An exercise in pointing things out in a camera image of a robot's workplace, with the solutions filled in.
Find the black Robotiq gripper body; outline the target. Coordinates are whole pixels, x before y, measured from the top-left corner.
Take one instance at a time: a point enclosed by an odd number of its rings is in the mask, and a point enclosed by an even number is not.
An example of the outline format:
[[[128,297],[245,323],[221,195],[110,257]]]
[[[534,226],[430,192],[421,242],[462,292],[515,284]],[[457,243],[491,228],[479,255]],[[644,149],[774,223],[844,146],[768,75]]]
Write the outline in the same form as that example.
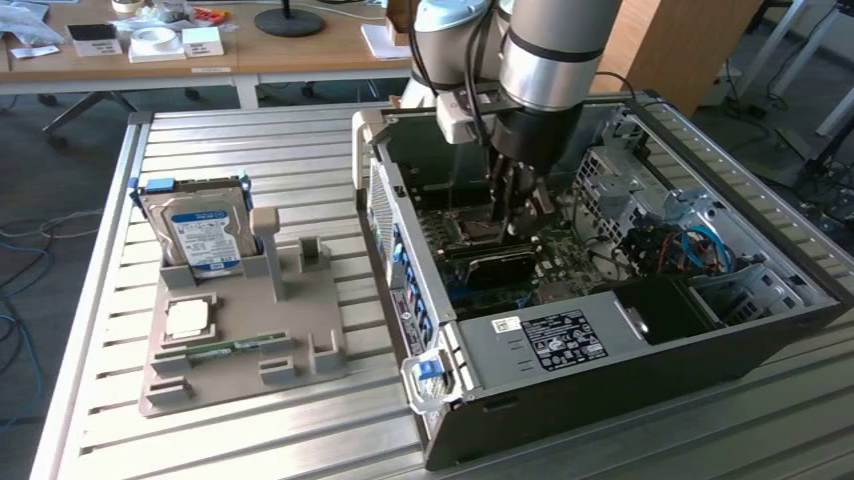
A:
[[[581,118],[581,105],[555,112],[529,108],[499,113],[491,145],[511,160],[549,173],[561,160]]]

